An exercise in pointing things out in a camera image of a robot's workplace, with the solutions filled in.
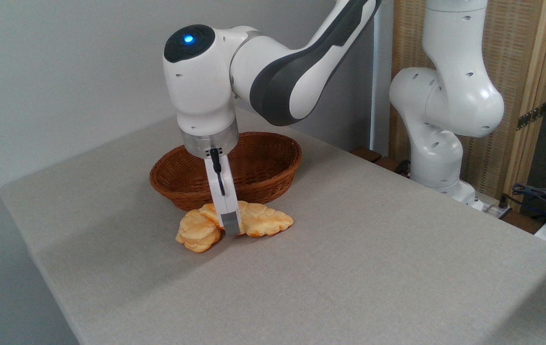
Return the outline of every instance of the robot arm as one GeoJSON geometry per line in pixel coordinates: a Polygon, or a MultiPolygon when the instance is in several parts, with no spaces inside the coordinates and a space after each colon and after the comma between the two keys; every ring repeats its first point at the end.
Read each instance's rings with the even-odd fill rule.
{"type": "Polygon", "coordinates": [[[164,74],[186,149],[205,160],[220,224],[238,233],[240,214],[227,154],[238,142],[234,96],[271,124],[305,118],[381,0],[337,0],[311,41],[286,48],[248,26],[179,29],[164,48],[164,74]]]}
{"type": "Polygon", "coordinates": [[[504,108],[481,52],[487,4],[426,0],[422,46],[437,70],[406,68],[390,88],[409,134],[411,179],[468,205],[475,191],[459,179],[463,147],[454,133],[489,135],[504,108]]]}
{"type": "Polygon", "coordinates": [[[263,35],[249,40],[231,64],[234,91],[273,125],[302,120],[380,2],[337,0],[311,41],[299,50],[263,35]]]}

